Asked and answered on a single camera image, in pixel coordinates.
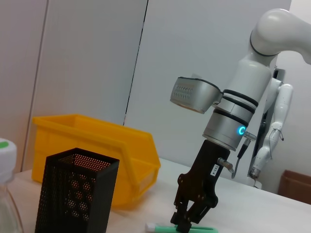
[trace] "white wall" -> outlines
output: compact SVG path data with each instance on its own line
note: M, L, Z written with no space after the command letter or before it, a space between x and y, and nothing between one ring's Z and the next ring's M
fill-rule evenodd
M260 16L289 6L290 0L150 0L125 125L152 133L160 157L191 166L213 109L201 115L171 103L177 77L197 73L225 89ZM250 122L251 133L258 132L264 104L265 98ZM235 164L237 153L228 160ZM240 182L251 154L240 162ZM224 169L222 176L230 173Z
M20 171L46 0L0 1L0 137L17 145Z
M123 124L147 0L51 0L31 117L80 113ZM30 128L24 169L34 159Z
M290 12L311 23L311 1L292 0ZM282 52L277 66L286 70L285 83L294 86L294 96L283 129L284 141L279 141L259 181L263 189L277 192L280 176L285 169L311 176L311 66L300 54Z

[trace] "plastic bottle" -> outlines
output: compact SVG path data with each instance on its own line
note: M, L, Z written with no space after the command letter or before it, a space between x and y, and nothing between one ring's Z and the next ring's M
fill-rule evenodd
M7 189L17 156L13 142L0 138L0 233L23 233L18 210Z

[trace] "green object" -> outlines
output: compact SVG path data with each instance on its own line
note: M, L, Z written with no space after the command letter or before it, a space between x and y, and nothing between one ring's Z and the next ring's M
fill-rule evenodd
M156 226L155 233L177 233L176 227ZM218 230L211 227L191 227L189 233L218 233Z
M8 143L8 142L6 142L6 141L0 142L0 149L6 148L6 147L8 147L8 146L9 146L9 143Z

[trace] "label sticker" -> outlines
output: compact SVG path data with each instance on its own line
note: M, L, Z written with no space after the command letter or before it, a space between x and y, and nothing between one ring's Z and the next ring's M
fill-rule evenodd
M213 167L212 172L210 173L212 176L216 176L217 171L218 171L219 165L215 164Z

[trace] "bottle cap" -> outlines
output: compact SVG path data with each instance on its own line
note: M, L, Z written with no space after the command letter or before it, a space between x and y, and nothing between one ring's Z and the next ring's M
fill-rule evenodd
M12 179L16 156L16 145L9 140L0 138L0 183Z

